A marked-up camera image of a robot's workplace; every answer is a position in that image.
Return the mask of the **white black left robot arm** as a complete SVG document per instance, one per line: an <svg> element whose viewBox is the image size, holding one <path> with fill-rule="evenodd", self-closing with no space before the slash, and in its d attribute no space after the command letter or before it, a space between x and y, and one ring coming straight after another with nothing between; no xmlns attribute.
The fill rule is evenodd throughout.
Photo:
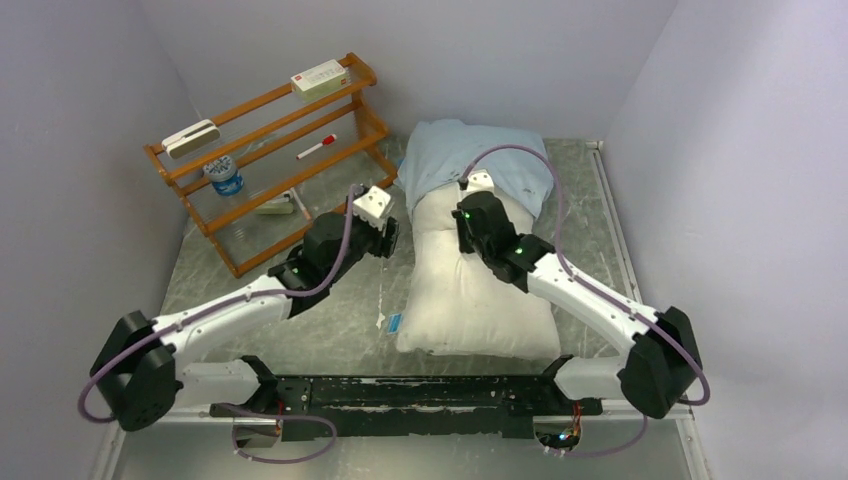
<svg viewBox="0 0 848 480"><path fill-rule="evenodd" d="M177 313L121 317L79 394L79 414L134 432L174 408L210 405L257 417L284 410L277 376L257 357L225 363L200 357L241 333L313 308L365 256L390 257L398 233L388 215L370 222L362 213L325 213L285 261L246 286Z"/></svg>

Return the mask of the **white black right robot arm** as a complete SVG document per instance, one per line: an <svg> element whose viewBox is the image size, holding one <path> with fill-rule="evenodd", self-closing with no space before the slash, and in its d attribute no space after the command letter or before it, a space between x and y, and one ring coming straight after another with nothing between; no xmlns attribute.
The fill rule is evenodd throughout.
<svg viewBox="0 0 848 480"><path fill-rule="evenodd" d="M625 400L662 419L686 403L686 391L704 372L685 312L632 300L565 260L550 243L518 233L490 191L463 194L452 216L461 252L478 255L498 280L569 312L618 353L556 362L539 389L548 412L565 413L577 400Z"/></svg>

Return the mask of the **white pillow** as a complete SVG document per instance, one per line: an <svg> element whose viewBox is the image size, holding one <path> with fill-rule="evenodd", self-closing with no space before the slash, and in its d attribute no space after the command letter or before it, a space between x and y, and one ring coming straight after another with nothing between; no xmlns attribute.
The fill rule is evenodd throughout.
<svg viewBox="0 0 848 480"><path fill-rule="evenodd" d="M456 185L427 193L412 210L415 265L397 334L401 352L553 360L561 342L551 304L504 283L459 249L451 213Z"/></svg>

